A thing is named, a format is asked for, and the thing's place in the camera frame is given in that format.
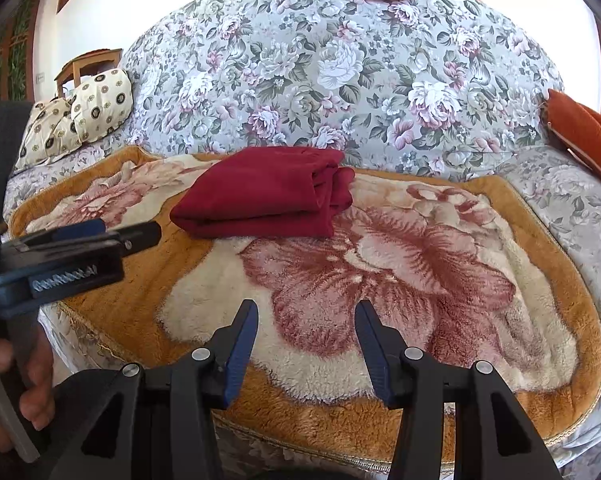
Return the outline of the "floral blue-grey duvet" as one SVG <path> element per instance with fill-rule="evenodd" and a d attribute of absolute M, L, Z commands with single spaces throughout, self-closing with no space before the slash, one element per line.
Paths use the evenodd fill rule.
<path fill-rule="evenodd" d="M 122 57 L 122 140 L 162 155 L 333 148 L 349 166 L 465 180 L 546 144 L 563 81 L 477 0 L 194 0 Z"/>

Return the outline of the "dark red small garment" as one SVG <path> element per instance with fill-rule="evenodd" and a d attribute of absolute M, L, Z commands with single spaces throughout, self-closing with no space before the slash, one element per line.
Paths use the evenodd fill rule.
<path fill-rule="evenodd" d="M 198 177 L 170 220 L 200 238 L 331 237 L 355 171 L 332 148 L 244 148 Z"/>

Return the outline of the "floral plush blanket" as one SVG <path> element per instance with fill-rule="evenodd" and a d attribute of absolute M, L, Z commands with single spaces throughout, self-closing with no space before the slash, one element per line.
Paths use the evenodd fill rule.
<path fill-rule="evenodd" d="M 572 260 L 505 180 L 465 184 L 359 172 L 329 238 L 198 240 L 171 208 L 209 157 L 124 148 L 26 200 L 22 236 L 99 218 L 158 222 L 125 280 L 54 311 L 115 356 L 158 367 L 209 340 L 245 299 L 259 326 L 241 393 L 221 419 L 311 455 L 386 466 L 401 416 L 374 396 L 355 332 L 380 320 L 438 361 L 494 365 L 540 435 L 575 430 L 601 396 L 601 324 Z"/>

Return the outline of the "cream dotted pillow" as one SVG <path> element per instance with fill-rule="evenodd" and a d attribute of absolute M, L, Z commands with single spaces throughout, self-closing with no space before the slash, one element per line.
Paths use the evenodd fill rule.
<path fill-rule="evenodd" d="M 81 143 L 98 141 L 118 129 L 133 107 L 125 70 L 113 68 L 82 82 L 69 99 L 70 128 Z"/>
<path fill-rule="evenodd" d="M 52 164 L 77 151 L 81 145 L 66 99 L 35 102 L 25 127 L 14 172 L 18 174 L 35 166 Z"/>

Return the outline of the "floral bed sheet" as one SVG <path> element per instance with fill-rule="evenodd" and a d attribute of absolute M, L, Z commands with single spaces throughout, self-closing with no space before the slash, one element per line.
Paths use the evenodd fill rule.
<path fill-rule="evenodd" d="M 5 200 L 8 225 L 13 211 L 26 200 L 110 156 L 102 155 L 95 148 L 86 148 L 54 165 L 34 168 L 14 177 Z M 511 185 L 572 260 L 593 298 L 601 324 L 601 182 L 569 155 L 548 147 L 528 148 L 499 166 L 489 177 L 500 178 Z M 71 370 L 112 367 L 130 360 L 115 356 L 88 330 L 75 326 L 65 314 L 55 312 L 55 305 L 45 307 L 41 319 L 56 351 Z M 382 467 L 371 463 L 356 465 L 258 438 L 224 422 L 222 413 L 215 417 L 221 456 L 227 471 L 235 477 L 285 466 L 320 466 L 371 478 L 384 477 L 389 471 L 389 463 Z M 546 443 L 555 462 L 562 466 L 600 441 L 601 396 L 575 430 L 558 441 Z"/>

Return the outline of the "wooden lattice shelf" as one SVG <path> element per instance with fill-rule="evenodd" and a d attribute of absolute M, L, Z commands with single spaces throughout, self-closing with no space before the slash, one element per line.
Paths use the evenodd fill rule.
<path fill-rule="evenodd" d="M 40 0 L 23 0 L 0 28 L 0 101 L 32 101 L 32 48 Z"/>

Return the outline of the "orange velvet cushion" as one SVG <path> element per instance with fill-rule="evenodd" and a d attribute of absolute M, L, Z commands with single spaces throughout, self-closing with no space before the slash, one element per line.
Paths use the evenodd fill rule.
<path fill-rule="evenodd" d="M 601 178 L 601 114 L 553 89 L 545 111 L 550 131 Z"/>

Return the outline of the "wooden chair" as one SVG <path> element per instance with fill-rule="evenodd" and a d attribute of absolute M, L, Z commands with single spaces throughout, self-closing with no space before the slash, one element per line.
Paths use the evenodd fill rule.
<path fill-rule="evenodd" d="M 93 76 L 115 68 L 122 58 L 122 49 L 98 49 L 68 61 L 55 77 L 56 94 L 64 96 L 63 87 L 71 81 L 78 87 L 82 76 Z"/>

